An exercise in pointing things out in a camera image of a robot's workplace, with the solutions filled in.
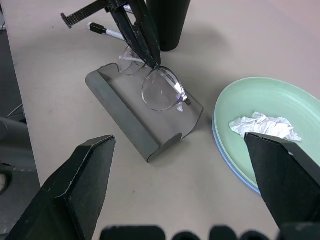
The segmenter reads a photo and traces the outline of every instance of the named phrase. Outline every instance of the clear eyeglasses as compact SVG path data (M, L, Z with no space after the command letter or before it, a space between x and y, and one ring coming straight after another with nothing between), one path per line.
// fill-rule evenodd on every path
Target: clear eyeglasses
M120 57L121 73L138 75L147 68L150 72L142 84L142 99L148 108L159 112L177 106L183 112L183 103L191 105L184 87L170 69L159 66L151 70L129 46Z

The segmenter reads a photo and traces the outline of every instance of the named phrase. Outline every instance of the crumpled paper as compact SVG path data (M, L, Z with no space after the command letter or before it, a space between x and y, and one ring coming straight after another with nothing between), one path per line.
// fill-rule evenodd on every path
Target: crumpled paper
M283 117L267 117L266 115L255 112L252 117L238 118L229 123L231 130L240 134L242 138L246 133L259 133L269 136L288 139L291 141L302 141L302 138L294 132L294 127Z

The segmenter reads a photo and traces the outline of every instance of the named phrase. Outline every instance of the mint green plate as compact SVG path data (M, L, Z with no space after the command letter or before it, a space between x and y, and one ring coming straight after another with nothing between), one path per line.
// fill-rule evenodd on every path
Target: mint green plate
M238 80L220 94L212 129L219 150L237 176L259 193L255 173L244 139L229 122L254 112L283 117L302 138L297 144L320 166L320 101L289 83L266 77Z

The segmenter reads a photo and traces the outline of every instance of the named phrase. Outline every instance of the table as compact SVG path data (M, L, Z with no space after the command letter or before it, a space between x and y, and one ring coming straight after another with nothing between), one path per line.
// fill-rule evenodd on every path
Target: table
M103 11L67 28L60 13L89 3L2 0L40 183L76 146L113 134L113 164L94 240L105 226L119 224L156 224L168 239L182 230L207 239L210 227L221 224L237 234L255 229L274 238L278 229L262 198L221 157L211 115L221 91L250 76L277 78L320 97L319 3L191 1L180 44L162 54L162 65L204 106L204 115L194 133L151 163L85 84L88 73L116 62L126 47L87 29L96 22L117 30Z

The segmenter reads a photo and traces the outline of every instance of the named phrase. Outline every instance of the eyeglass holder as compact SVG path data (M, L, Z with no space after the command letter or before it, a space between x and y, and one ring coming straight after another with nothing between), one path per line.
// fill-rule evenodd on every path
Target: eyeglass holder
M116 63L89 73L85 82L146 162L186 137L204 110L190 94L191 105L183 102L183 112L175 106L149 109L142 99L143 75L119 73Z

